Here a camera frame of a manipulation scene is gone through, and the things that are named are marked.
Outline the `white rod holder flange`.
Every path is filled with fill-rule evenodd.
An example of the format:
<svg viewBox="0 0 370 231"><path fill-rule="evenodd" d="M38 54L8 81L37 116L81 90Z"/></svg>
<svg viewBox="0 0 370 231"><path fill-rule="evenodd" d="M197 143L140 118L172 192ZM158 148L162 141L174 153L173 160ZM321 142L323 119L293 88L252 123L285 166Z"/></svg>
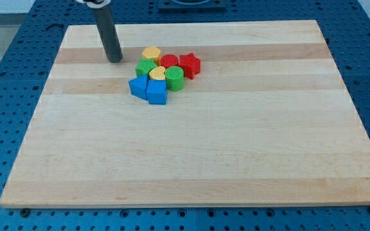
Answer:
<svg viewBox="0 0 370 231"><path fill-rule="evenodd" d="M76 0L81 4L86 4L89 8L103 8L110 4L111 0Z"/></svg>

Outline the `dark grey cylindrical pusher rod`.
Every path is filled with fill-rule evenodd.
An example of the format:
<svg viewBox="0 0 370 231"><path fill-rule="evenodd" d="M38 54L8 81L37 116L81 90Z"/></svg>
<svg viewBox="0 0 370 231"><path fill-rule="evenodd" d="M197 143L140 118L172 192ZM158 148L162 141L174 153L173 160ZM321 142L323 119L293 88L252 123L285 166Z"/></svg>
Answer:
<svg viewBox="0 0 370 231"><path fill-rule="evenodd" d="M103 8L91 9L107 60L112 63L120 62L123 59L123 53L112 18L110 6L107 5Z"/></svg>

